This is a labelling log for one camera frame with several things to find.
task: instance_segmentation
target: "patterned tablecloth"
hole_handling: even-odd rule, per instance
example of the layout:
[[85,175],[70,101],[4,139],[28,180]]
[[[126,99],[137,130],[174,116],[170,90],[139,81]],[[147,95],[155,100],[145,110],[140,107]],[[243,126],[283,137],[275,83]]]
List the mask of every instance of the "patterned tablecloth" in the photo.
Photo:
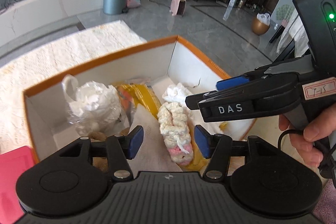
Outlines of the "patterned tablecloth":
[[22,91],[71,67],[145,43],[123,21],[53,41],[0,68],[0,153],[31,146]]

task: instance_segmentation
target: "gold planter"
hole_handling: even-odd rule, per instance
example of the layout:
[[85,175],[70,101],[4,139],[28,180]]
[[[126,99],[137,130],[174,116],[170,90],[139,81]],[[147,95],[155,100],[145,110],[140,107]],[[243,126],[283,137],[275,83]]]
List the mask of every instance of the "gold planter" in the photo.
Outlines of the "gold planter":
[[269,30],[269,26],[262,23],[260,20],[258,20],[256,17],[252,21],[252,31],[256,35],[262,35],[265,34]]

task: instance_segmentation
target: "human hand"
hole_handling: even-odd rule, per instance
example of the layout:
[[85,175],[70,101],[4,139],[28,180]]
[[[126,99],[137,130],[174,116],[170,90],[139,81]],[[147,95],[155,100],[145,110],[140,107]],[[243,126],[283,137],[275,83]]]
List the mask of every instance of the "human hand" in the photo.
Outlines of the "human hand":
[[[289,120],[284,115],[280,115],[279,129],[285,131],[288,127],[292,127]],[[313,147],[313,142],[329,136],[334,130],[336,130],[336,104],[325,109],[312,121],[303,131],[303,136],[289,134],[289,138],[304,162],[307,165],[318,167],[323,159],[323,154]]]

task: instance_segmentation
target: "silver screw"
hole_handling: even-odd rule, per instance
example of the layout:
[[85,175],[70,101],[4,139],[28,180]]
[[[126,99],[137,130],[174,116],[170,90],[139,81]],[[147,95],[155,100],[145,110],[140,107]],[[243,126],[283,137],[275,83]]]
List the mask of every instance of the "silver screw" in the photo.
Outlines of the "silver screw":
[[211,170],[206,173],[206,176],[210,179],[219,179],[222,177],[222,172],[218,170]]
[[127,170],[118,170],[114,172],[113,175],[118,179],[126,179],[131,175],[131,173]]

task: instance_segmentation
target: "white yarn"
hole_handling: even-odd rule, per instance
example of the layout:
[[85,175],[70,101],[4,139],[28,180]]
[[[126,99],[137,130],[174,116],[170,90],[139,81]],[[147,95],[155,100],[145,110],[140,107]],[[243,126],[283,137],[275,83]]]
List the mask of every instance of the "white yarn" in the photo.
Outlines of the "white yarn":
[[182,152],[189,154],[184,145],[191,142],[188,118],[178,102],[164,103],[157,114],[160,132],[167,148],[178,146]]

